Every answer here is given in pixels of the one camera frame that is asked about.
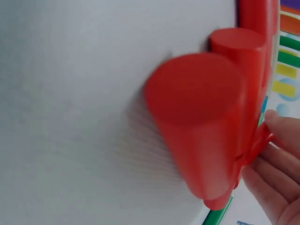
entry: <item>red plastic cylinder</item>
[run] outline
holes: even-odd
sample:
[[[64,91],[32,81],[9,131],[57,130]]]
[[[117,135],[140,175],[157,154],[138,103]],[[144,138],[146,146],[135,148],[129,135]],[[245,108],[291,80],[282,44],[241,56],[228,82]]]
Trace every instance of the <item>red plastic cylinder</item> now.
[[[245,81],[215,53],[174,58],[145,85],[147,107],[191,192],[211,209],[226,206],[240,143]]]
[[[258,33],[243,28],[216,30],[210,36],[211,50],[229,58],[246,80],[246,105],[242,146],[237,157],[251,149],[251,136],[260,115],[260,94],[266,60],[266,42]]]
[[[261,34],[266,41],[266,61],[263,76],[263,87],[267,87],[272,74],[271,60],[273,49],[273,35],[277,30],[278,3],[277,0],[239,0],[240,27],[253,30]],[[267,88],[261,94],[262,102]]]

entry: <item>red toy part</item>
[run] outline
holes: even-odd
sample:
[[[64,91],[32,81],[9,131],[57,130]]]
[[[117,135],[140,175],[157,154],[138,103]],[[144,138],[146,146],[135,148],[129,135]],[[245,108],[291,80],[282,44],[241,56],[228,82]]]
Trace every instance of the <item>red toy part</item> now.
[[[188,187],[204,201],[220,198],[214,210],[226,206],[235,183],[244,85],[229,59],[196,53],[164,63],[145,86],[148,109]]]
[[[250,137],[260,116],[260,94],[266,60],[264,38],[252,30],[229,28],[216,30],[210,36],[211,50],[230,59],[246,81],[246,99],[242,130],[242,146],[237,152],[244,156],[251,149]]]
[[[271,60],[273,36],[278,29],[278,0],[239,0],[240,27],[253,30],[261,34],[266,41],[266,61],[261,92],[263,105],[267,86],[272,74]]]

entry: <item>green stripe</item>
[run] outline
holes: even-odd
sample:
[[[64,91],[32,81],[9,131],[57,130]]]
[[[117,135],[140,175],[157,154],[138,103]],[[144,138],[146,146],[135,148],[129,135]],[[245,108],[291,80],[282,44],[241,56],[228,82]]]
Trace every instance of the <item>green stripe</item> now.
[[[280,45],[300,51],[300,41],[280,36]]]
[[[233,202],[234,196],[232,195],[229,199],[226,207],[219,211],[210,211],[208,216],[206,217],[203,225],[220,225],[223,221],[227,211],[229,210],[231,203]]]
[[[300,68],[300,58],[282,51],[278,52],[278,61],[293,67]]]

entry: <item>white surface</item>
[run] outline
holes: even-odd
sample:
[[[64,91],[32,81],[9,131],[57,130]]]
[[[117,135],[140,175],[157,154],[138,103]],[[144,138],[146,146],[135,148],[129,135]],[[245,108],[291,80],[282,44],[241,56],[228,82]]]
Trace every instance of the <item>white surface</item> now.
[[[140,97],[234,0],[1,0],[0,224],[187,225],[208,212]]]

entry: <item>yellow stripe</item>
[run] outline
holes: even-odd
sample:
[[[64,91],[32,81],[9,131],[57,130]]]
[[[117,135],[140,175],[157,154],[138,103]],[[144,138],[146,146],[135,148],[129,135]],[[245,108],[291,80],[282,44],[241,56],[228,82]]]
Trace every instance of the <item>yellow stripe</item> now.
[[[297,53],[294,53],[294,52],[291,52],[289,50],[286,50],[286,49],[280,49],[280,51],[284,52],[284,53],[288,53],[288,54],[291,54],[291,55],[294,55],[294,56],[299,56]]]
[[[284,65],[284,64],[277,64],[276,73],[282,74],[291,78],[297,78],[297,69]]]
[[[281,95],[285,95],[290,98],[294,98],[296,95],[296,87],[280,81],[274,81],[273,91],[278,92]]]

